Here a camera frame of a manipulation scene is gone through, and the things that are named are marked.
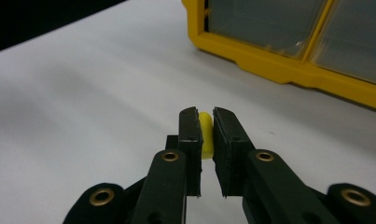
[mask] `yellow frame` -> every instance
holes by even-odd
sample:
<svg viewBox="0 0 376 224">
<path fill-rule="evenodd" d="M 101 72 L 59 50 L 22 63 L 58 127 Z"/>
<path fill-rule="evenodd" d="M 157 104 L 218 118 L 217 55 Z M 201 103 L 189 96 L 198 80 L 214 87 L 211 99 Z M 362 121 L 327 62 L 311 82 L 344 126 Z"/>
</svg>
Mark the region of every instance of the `yellow frame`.
<svg viewBox="0 0 376 224">
<path fill-rule="evenodd" d="M 188 36 L 197 48 L 235 61 L 243 70 L 277 83 L 293 82 L 376 108 L 376 84 L 329 71 L 309 61 L 333 0 L 327 1 L 301 59 L 287 58 L 238 40 L 205 32 L 204 20 L 209 13 L 205 9 L 205 1 L 182 0 L 182 3 L 188 12 Z"/>
</svg>

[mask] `yellow edge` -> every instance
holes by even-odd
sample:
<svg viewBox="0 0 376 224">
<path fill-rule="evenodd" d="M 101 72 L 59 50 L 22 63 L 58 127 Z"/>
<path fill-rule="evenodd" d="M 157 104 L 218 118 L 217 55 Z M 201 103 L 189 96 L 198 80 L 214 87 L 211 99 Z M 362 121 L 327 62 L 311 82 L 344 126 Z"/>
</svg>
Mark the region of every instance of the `yellow edge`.
<svg viewBox="0 0 376 224">
<path fill-rule="evenodd" d="M 188 36 L 205 51 L 235 61 L 243 70 L 278 83 L 293 82 L 327 91 L 376 108 L 376 85 L 287 58 L 245 43 L 204 31 L 204 1 L 182 0 L 188 12 Z"/>
</svg>

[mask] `white surface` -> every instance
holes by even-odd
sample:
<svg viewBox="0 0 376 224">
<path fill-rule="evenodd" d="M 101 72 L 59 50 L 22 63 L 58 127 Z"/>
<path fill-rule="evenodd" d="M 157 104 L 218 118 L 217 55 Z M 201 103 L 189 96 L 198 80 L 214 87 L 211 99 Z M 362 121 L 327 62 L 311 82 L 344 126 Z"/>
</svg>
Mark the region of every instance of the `white surface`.
<svg viewBox="0 0 376 224">
<path fill-rule="evenodd" d="M 232 110 L 258 148 L 326 192 L 376 194 L 376 113 L 195 49 L 176 0 L 132 0 L 0 52 L 0 223 L 62 223 L 102 182 L 129 187 L 195 105 Z M 187 223 L 246 223 L 212 161 Z"/>
</svg>

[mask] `yellow object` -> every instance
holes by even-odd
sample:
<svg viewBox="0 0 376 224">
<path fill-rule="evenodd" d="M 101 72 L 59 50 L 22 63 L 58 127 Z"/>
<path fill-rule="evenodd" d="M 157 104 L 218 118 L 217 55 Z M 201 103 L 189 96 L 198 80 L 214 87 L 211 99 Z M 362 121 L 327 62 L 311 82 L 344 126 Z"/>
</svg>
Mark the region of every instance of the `yellow object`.
<svg viewBox="0 0 376 224">
<path fill-rule="evenodd" d="M 213 122 L 211 115 L 206 112 L 199 113 L 200 126 L 202 127 L 202 159 L 212 159 L 214 156 Z"/>
<path fill-rule="evenodd" d="M 243 70 L 277 83 L 293 82 L 376 108 L 376 84 L 328 70 L 313 62 L 313 52 L 318 46 L 327 15 L 332 12 L 333 0 L 328 0 L 321 9 L 308 44 L 298 57 L 286 57 L 282 52 L 205 31 L 205 20 L 211 15 L 211 8 L 205 8 L 204 0 L 182 2 L 188 13 L 188 36 L 197 48 L 235 61 Z"/>
</svg>

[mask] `hole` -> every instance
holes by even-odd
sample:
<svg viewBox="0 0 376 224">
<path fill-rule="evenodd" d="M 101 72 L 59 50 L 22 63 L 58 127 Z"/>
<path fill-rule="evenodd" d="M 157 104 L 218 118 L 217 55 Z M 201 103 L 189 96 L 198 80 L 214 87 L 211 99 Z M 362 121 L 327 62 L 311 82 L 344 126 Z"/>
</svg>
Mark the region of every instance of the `hole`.
<svg viewBox="0 0 376 224">
<path fill-rule="evenodd" d="M 306 212 L 302 215 L 304 221 L 309 224 L 321 224 L 322 220 L 317 214 Z"/>
<path fill-rule="evenodd" d="M 174 153 L 174 152 L 165 152 L 161 155 L 161 157 L 165 160 L 165 161 L 176 161 L 178 160 L 179 156 L 177 153 Z"/>
<path fill-rule="evenodd" d="M 257 153 L 257 158 L 260 159 L 261 161 L 273 161 L 274 160 L 273 155 L 268 152 Z"/>
<path fill-rule="evenodd" d="M 115 192 L 112 189 L 97 189 L 90 196 L 90 203 L 93 206 L 102 206 L 111 202 L 115 197 Z"/>
<path fill-rule="evenodd" d="M 353 203 L 358 206 L 369 206 L 371 204 L 370 198 L 365 194 L 355 189 L 343 189 L 341 196 L 349 203 Z"/>
<path fill-rule="evenodd" d="M 147 221 L 150 223 L 150 224 L 161 224 L 163 223 L 163 215 L 161 212 L 152 212 L 148 217 L 147 217 Z"/>
</svg>

